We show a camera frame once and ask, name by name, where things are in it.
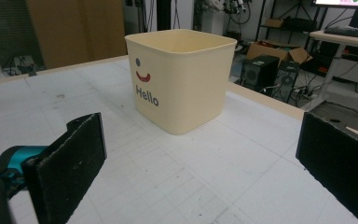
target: white desk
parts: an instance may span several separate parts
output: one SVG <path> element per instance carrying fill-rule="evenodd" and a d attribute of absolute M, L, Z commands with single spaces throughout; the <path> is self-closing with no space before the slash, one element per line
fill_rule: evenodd
<path fill-rule="evenodd" d="M 310 36 L 317 39 L 322 40 L 326 42 L 336 43 L 339 44 L 338 50 L 336 52 L 336 55 L 333 58 L 333 61 L 330 64 L 329 70 L 327 72 L 327 75 L 324 79 L 324 83 L 322 85 L 321 91 L 318 94 L 318 97 L 306 105 L 302 106 L 302 108 L 305 111 L 310 111 L 320 103 L 322 103 L 326 98 L 326 91 L 329 86 L 329 84 L 332 81 L 333 75 L 335 71 L 337 70 L 338 61 L 341 58 L 342 51 L 345 49 L 347 45 L 351 45 L 354 47 L 358 47 L 358 38 L 357 37 L 350 37 L 350 36 L 343 36 L 343 35 L 330 35 L 325 34 L 324 31 L 317 31 L 310 33 Z"/>
<path fill-rule="evenodd" d="M 135 110 L 129 71 L 124 57 L 0 83 L 0 154 L 102 113 L 108 158 L 70 223 L 358 223 L 295 158 L 301 110 L 228 84 L 218 118 L 169 135 Z M 36 223 L 28 192 L 10 205 Z"/>

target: smiley face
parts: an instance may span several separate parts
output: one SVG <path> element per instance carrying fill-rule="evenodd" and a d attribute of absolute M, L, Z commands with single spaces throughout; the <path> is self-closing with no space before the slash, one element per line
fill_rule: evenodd
<path fill-rule="evenodd" d="M 136 59 L 135 62 L 136 62 L 136 65 L 137 65 L 138 67 L 141 66 L 141 61 L 140 61 L 138 58 Z M 138 71 L 136 71 L 136 76 L 137 76 L 138 79 L 141 80 L 142 82 L 148 82 L 148 81 L 150 81 L 150 78 L 151 78 L 150 74 L 147 74 L 145 77 L 142 77 L 141 75 L 139 75 Z"/>

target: bin rim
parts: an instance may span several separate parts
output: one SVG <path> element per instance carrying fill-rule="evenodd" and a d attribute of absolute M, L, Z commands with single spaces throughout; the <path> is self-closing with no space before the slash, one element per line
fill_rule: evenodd
<path fill-rule="evenodd" d="M 138 35 L 154 35 L 155 33 L 170 33 L 170 32 L 189 32 L 189 33 L 197 33 L 197 34 L 200 34 L 200 35 L 211 35 L 211 36 L 215 36 L 215 37 L 218 37 L 218 38 L 221 38 L 221 39 L 229 40 L 230 42 L 222 44 L 222 45 L 218 45 L 218 46 L 215 46 L 215 47 L 210 47 L 210 48 L 207 48 L 207 49 L 197 49 L 197 50 L 194 50 L 194 51 L 180 52 L 180 51 L 164 50 L 164 49 L 156 48 L 156 47 L 153 47 L 153 46 L 147 46 L 145 44 L 141 44 L 141 43 L 136 42 L 136 41 L 131 39 L 131 37 L 138 36 Z M 224 47 L 231 47 L 231 46 L 234 46 L 234 45 L 236 45 L 238 43 L 238 41 L 236 39 L 234 39 L 234 38 L 230 38 L 230 37 L 226 37 L 226 36 L 222 36 L 222 35 L 209 34 L 209 33 L 201 32 L 201 31 L 194 31 L 194 30 L 189 30 L 189 29 L 173 29 L 173 30 L 164 30 L 164 31 L 152 31 L 152 32 L 148 32 L 148 33 L 125 35 L 124 38 L 125 38 L 126 41 L 130 41 L 132 44 L 135 44 L 137 46 L 148 48 L 148 49 L 153 49 L 153 50 L 156 50 L 157 52 L 169 53 L 171 55 L 176 55 L 176 56 L 201 53 L 201 52 L 205 52 L 205 51 L 209 51 L 209 50 L 221 49 L 221 48 L 224 48 Z"/>

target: computer tower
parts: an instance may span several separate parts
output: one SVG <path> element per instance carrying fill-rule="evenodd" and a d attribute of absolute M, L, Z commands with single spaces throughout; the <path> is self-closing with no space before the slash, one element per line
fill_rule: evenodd
<path fill-rule="evenodd" d="M 237 84 L 253 91 L 271 96 L 277 76 L 279 58 L 260 55 L 242 64 L 241 78 Z"/>
<path fill-rule="evenodd" d="M 293 92 L 293 87 L 296 84 L 298 77 L 299 63 L 282 61 L 277 77 L 275 79 L 275 86 L 273 90 L 273 98 L 288 103 Z"/>

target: desk leg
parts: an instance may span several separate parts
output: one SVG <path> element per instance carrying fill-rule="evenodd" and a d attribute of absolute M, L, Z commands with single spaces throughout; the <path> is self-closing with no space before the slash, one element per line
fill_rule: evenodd
<path fill-rule="evenodd" d="M 315 108 L 317 105 L 321 104 L 325 99 L 327 99 L 327 97 L 328 97 L 326 95 L 327 88 L 330 85 L 330 83 L 332 82 L 331 80 L 333 79 L 333 75 L 336 73 L 338 61 L 341 58 L 342 51 L 344 51 L 345 47 L 346 47 L 346 45 L 344 45 L 344 44 L 339 45 L 336 55 L 334 56 L 333 61 L 331 62 L 328 72 L 324 78 L 324 83 L 322 84 L 321 91 L 319 92 L 318 97 L 311 100 L 306 105 L 303 105 L 301 107 L 301 109 L 303 109 L 307 112 L 311 111 L 313 108 Z"/>

